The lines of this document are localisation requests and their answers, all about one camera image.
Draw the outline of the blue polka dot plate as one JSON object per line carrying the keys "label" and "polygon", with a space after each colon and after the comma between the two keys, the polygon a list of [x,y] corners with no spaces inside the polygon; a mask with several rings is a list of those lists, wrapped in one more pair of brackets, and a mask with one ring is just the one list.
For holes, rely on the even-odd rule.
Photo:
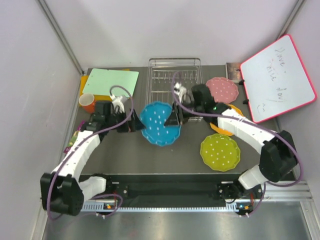
{"label": "blue polka dot plate", "polygon": [[165,126],[171,112],[172,106],[161,101],[149,103],[141,111],[140,121],[145,126],[141,132],[151,144],[164,147],[173,144],[180,137],[180,126]]}

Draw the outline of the green polka dot plate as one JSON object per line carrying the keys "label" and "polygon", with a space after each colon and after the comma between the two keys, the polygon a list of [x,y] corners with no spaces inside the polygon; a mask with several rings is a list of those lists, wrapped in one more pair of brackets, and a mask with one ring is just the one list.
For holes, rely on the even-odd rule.
{"label": "green polka dot plate", "polygon": [[218,172],[233,170],[241,160],[241,150],[237,142],[218,133],[207,136],[201,142],[199,153],[203,163]]}

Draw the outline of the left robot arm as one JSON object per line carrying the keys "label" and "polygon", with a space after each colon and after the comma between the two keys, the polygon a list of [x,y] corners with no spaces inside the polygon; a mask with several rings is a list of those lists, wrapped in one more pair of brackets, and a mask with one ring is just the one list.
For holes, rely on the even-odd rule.
{"label": "left robot arm", "polygon": [[100,145],[111,130],[118,133],[131,133],[146,127],[136,111],[126,114],[124,106],[113,101],[97,101],[93,113],[77,134],[74,145],[61,163],[50,173],[40,178],[42,207],[47,212],[77,216],[84,202],[100,195],[109,198],[114,191],[108,178],[94,174],[85,181],[80,175],[93,151]]}

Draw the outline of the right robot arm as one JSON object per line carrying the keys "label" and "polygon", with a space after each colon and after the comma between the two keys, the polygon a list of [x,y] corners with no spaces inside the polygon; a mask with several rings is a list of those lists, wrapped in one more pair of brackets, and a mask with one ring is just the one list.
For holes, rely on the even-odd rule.
{"label": "right robot arm", "polygon": [[189,118],[202,117],[205,122],[231,132],[253,147],[260,155],[259,163],[244,171],[233,185],[233,192],[245,198],[257,185],[269,183],[280,187],[280,181],[300,163],[292,135],[285,130],[276,132],[241,116],[229,105],[215,102],[205,84],[191,88],[192,97],[186,100],[187,90],[180,83],[171,86],[172,112],[167,126],[181,126]]}

